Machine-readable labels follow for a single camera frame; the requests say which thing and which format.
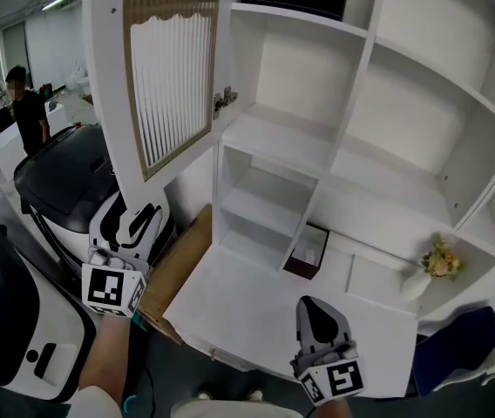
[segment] floor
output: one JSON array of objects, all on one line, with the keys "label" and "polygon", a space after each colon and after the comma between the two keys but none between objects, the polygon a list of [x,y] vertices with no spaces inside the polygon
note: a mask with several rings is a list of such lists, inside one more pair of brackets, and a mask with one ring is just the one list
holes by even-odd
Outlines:
[{"label": "floor", "polygon": [[[153,374],[156,417],[169,417],[175,403],[193,397],[200,389],[208,390],[215,399],[239,400],[251,388],[262,387],[266,401],[297,410],[303,416],[311,409],[309,399],[298,384],[262,372],[238,372],[190,347],[177,346],[155,332],[148,337],[146,365]],[[145,372],[136,394],[138,397],[130,402],[125,417],[147,418],[151,414],[151,388]],[[349,404],[355,418],[495,418],[495,381],[486,387],[480,387],[475,381],[457,384],[422,399],[354,398]],[[0,417],[62,418],[67,409],[0,388]]]},{"label": "floor", "polygon": [[[60,104],[65,107],[65,112],[67,114],[69,123],[75,124],[77,122],[81,122],[82,124],[96,124],[98,122],[94,112],[94,107],[82,99],[82,95],[79,91],[61,90],[56,93],[55,98]],[[46,249],[46,251],[48,251],[48,253],[50,253],[50,255],[55,260],[58,260],[58,256],[54,253],[42,233],[40,233],[31,216],[23,215],[21,213],[21,201],[19,199],[19,194],[17,193],[17,190],[13,184],[13,179],[6,181],[1,169],[0,188],[9,200],[13,209],[15,209],[15,211],[19,215],[21,221],[23,221],[25,226],[27,226],[27,229],[31,231],[33,236],[44,247],[44,249]]]}]

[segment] tissue box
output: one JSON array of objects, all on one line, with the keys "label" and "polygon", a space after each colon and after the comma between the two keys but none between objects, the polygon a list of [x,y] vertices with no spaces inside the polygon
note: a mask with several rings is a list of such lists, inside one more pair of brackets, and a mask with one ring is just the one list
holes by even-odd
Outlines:
[{"label": "tissue box", "polygon": [[298,239],[294,251],[290,254],[284,270],[312,280],[319,269],[327,247],[329,231],[307,223]]}]

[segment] human arm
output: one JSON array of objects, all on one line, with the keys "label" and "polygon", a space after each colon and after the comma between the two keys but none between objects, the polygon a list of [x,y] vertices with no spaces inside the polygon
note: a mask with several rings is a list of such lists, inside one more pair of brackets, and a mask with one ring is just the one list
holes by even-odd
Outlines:
[{"label": "human arm", "polygon": [[127,351],[131,320],[105,315],[92,343],[79,389],[96,386],[108,393],[117,404],[122,402],[127,375]]},{"label": "human arm", "polygon": [[346,400],[329,401],[315,410],[315,418],[352,418]]},{"label": "human arm", "polygon": [[42,127],[42,142],[44,144],[50,139],[50,124],[48,124],[48,118],[40,119],[38,123]]}]

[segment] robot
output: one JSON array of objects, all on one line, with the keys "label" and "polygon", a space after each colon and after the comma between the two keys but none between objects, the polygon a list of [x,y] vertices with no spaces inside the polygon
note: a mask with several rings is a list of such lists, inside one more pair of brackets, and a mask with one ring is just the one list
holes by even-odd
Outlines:
[{"label": "robot", "polygon": [[290,365],[314,406],[365,390],[363,357],[341,313],[303,296],[296,308],[296,328],[301,350]]}]

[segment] sneaker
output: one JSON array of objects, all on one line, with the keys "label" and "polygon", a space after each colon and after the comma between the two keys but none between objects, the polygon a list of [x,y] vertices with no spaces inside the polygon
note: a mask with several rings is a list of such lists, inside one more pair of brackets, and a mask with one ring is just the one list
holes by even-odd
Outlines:
[{"label": "sneaker", "polygon": [[198,400],[204,400],[204,401],[211,401],[213,399],[213,397],[211,396],[210,393],[206,392],[205,390],[201,390],[197,394],[197,399]]},{"label": "sneaker", "polygon": [[263,401],[263,390],[261,388],[252,388],[244,401]]}]

